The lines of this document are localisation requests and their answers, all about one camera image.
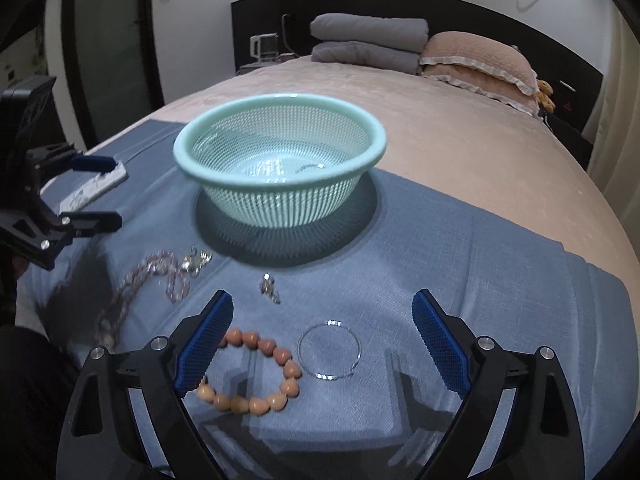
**door frame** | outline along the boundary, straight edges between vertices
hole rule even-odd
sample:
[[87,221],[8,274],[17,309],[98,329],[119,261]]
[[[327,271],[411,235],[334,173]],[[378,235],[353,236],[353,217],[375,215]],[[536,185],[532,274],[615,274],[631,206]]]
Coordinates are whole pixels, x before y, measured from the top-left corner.
[[[152,110],[164,106],[156,42],[153,30],[152,0],[138,0],[138,27],[140,29],[140,47],[146,86]],[[66,82],[71,102],[76,113],[76,120],[87,149],[98,145],[91,111],[84,94],[78,51],[76,50],[76,0],[62,0],[60,16],[60,32],[62,35],[62,55],[65,64]]]

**colander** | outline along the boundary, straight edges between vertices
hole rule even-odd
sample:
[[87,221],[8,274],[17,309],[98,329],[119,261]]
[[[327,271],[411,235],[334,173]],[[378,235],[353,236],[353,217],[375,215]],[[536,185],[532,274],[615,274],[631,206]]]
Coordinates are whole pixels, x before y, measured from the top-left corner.
[[338,209],[385,149],[382,124],[355,105],[267,94],[191,121],[175,140],[174,157],[231,218],[283,228]]

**blue tablecloth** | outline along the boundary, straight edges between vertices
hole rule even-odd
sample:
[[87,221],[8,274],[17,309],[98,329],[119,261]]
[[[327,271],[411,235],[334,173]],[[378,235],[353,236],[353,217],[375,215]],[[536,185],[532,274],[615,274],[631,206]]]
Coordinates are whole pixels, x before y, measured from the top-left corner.
[[[338,319],[362,344],[356,373],[326,382],[305,375],[299,398],[281,413],[222,415],[193,393],[185,405],[231,478],[410,479],[460,405],[412,323],[411,300],[427,287],[448,314],[505,349],[554,348],[580,418],[587,478],[616,449],[634,416],[636,334],[622,282],[541,237],[425,186],[374,170],[333,217],[293,231],[245,228],[222,216],[175,166],[181,124],[147,121],[100,152],[124,161],[129,179],[88,210],[117,210],[123,228],[76,240],[56,269],[23,277],[51,340],[82,363],[94,345],[96,313],[143,257],[192,245],[214,256],[182,303],[154,278],[132,304],[119,351],[169,334],[219,288],[234,298],[234,325],[295,350],[311,325]],[[52,206],[91,175],[68,173],[44,194]],[[273,272],[282,304],[258,291]],[[349,341],[316,335],[309,359],[344,365]],[[219,351],[210,382],[227,394],[264,396],[281,371],[245,349]],[[155,465],[164,456],[140,392],[132,402]],[[487,468],[504,430],[505,392],[476,463]]]

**beaded bracelet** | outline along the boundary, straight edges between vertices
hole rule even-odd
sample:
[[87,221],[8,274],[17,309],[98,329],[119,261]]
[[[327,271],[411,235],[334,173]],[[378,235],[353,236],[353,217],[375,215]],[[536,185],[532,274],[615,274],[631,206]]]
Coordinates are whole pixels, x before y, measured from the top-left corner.
[[233,399],[224,394],[217,393],[209,384],[207,376],[204,376],[198,386],[197,395],[201,400],[213,404],[220,412],[229,410],[236,415],[251,413],[262,416],[269,410],[280,412],[287,405],[287,400],[297,397],[300,392],[298,380],[302,375],[302,370],[291,358],[291,352],[286,348],[280,348],[273,339],[260,339],[257,332],[241,332],[239,328],[229,330],[218,345],[219,348],[231,346],[242,346],[243,344],[250,350],[260,349],[265,357],[273,357],[277,364],[282,367],[284,381],[280,384],[280,392],[269,394],[265,399],[251,397],[246,400],[244,397],[235,396]]

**jewelry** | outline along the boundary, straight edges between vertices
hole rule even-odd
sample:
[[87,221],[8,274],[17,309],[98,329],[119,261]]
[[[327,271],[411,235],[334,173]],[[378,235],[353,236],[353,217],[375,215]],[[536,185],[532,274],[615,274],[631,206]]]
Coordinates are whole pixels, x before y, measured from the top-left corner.
[[[195,246],[191,247],[191,252],[181,262],[168,250],[150,254],[124,277],[109,306],[98,314],[96,333],[98,343],[105,346],[109,352],[114,351],[116,335],[129,313],[129,307],[150,276],[166,276],[164,293],[171,303],[179,303],[189,293],[191,286],[189,277],[196,278],[202,267],[210,260],[210,253],[199,251]],[[175,291],[176,279],[180,281],[178,292]]]
[[265,399],[235,396],[231,400],[224,394],[217,393],[209,384],[209,379],[204,376],[198,386],[197,396],[201,400],[213,404],[220,412],[231,411],[236,415],[251,413],[263,416],[269,410],[280,412],[287,405],[287,400],[297,397],[300,393],[298,379],[302,375],[300,367],[291,359],[291,352],[286,348],[280,348],[273,339],[260,339],[257,332],[241,332],[239,328],[229,330],[218,345],[226,348],[227,345],[240,347],[244,344],[250,350],[260,349],[265,357],[273,357],[282,366],[284,381],[280,384],[280,391],[269,394]]
[[273,279],[273,276],[266,272],[260,280],[260,292],[271,298],[273,303],[280,304],[280,295],[274,287],[275,282],[276,280]]
[[[343,373],[343,374],[324,374],[324,373],[320,373],[320,372],[315,372],[315,371],[310,370],[308,365],[302,359],[302,340],[305,338],[305,336],[307,334],[309,334],[309,332],[311,332],[312,330],[315,330],[316,328],[320,328],[322,326],[335,326],[335,327],[344,329],[349,334],[351,334],[351,336],[355,339],[356,345],[358,345],[358,356],[356,357],[355,361],[353,362],[353,364],[351,365],[351,367],[349,368],[349,371],[347,373]],[[353,330],[351,330],[351,328],[346,326],[341,321],[335,321],[333,319],[330,319],[328,321],[325,321],[324,323],[319,323],[317,325],[313,325],[313,326],[307,328],[305,330],[305,332],[303,333],[303,335],[301,335],[300,339],[298,340],[298,358],[300,359],[300,365],[302,366],[303,370],[305,372],[313,375],[316,379],[321,379],[323,381],[336,381],[338,379],[343,379],[345,377],[349,377],[350,375],[353,375],[353,372],[354,372],[356,366],[360,362],[360,355],[361,354],[362,354],[362,347],[360,346],[360,340],[353,333]]]

